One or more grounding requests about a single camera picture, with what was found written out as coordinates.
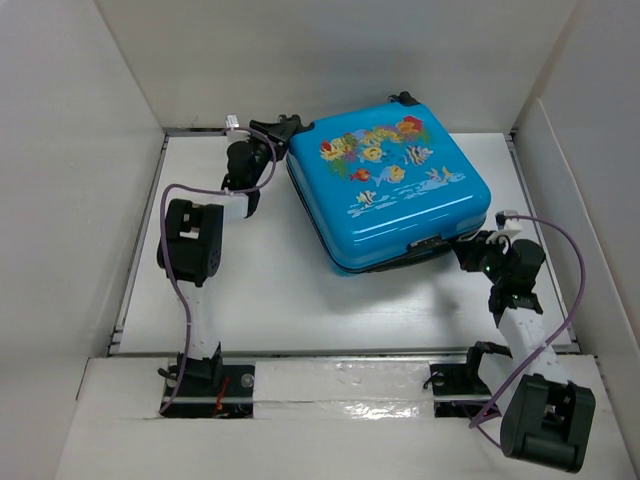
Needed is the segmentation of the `blue kids suitcase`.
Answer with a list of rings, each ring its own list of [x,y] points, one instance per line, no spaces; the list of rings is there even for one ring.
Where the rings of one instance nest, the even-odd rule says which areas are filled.
[[[491,192],[409,92],[313,121],[286,166],[334,268],[380,272],[424,262],[483,226]]]

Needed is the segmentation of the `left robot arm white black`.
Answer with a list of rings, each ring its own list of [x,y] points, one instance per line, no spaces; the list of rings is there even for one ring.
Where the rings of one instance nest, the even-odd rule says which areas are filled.
[[[208,306],[205,282],[221,264],[227,221],[252,216],[261,188],[272,179],[291,139],[305,126],[294,114],[274,123],[252,120],[241,129],[227,118],[227,172],[218,190],[173,183],[162,193],[157,262],[165,271],[185,312],[185,346],[177,364],[159,374],[174,383],[172,394],[190,386],[201,396],[222,387],[219,334]]]

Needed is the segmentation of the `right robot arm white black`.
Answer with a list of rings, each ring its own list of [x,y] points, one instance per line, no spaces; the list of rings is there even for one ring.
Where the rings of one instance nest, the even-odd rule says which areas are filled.
[[[502,345],[477,342],[468,351],[463,384],[474,393],[491,394],[474,424],[498,411],[499,445],[506,457],[579,472],[596,400],[569,377],[546,334],[534,292],[546,260],[543,248],[531,240],[481,231],[454,243],[453,250],[462,270],[482,273],[491,282],[488,309],[505,340]]]

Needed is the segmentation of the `white right side panel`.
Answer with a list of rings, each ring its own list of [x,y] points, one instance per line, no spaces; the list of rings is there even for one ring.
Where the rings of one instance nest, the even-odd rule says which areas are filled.
[[[629,457],[639,463],[639,346],[564,148],[541,100],[514,137],[535,213],[564,228],[585,262],[586,286],[572,322],[581,350],[596,358]]]

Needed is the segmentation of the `white front foam board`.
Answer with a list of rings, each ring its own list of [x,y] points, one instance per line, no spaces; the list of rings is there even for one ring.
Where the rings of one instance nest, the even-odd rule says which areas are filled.
[[[164,358],[91,360],[60,479],[557,479],[434,415],[430,359],[285,358],[256,364],[245,420],[158,414]]]

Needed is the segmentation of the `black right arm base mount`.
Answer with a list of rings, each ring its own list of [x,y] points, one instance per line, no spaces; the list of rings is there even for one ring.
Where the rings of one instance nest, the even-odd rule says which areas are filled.
[[[434,396],[436,418],[473,418],[491,396],[490,389],[479,377],[480,361],[497,354],[511,359],[508,347],[478,341],[470,347],[464,363],[436,363],[429,367],[424,390]]]

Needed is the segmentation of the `aluminium front rail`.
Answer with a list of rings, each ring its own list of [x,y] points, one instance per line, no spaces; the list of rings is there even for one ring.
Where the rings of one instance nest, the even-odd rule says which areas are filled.
[[[561,356],[582,355],[579,345],[572,343],[566,347],[558,347],[555,353]],[[409,360],[409,361],[426,361],[426,360],[454,360],[462,362],[466,359],[467,349],[452,351],[433,351],[433,352],[384,352],[384,353],[229,353],[223,352],[222,358],[225,363],[232,362],[252,362],[258,360]],[[121,358],[121,359],[142,359],[142,358],[166,358],[175,359],[176,352],[150,352],[150,353],[115,353],[108,350],[105,358]]]

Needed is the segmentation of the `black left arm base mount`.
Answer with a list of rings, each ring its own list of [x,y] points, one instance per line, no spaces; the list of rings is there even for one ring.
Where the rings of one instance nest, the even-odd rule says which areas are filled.
[[[253,417],[254,365],[219,363],[212,372],[207,372],[207,367],[188,366],[176,397],[165,407],[175,389],[178,370],[178,365],[158,369],[165,380],[162,417],[220,420]]]

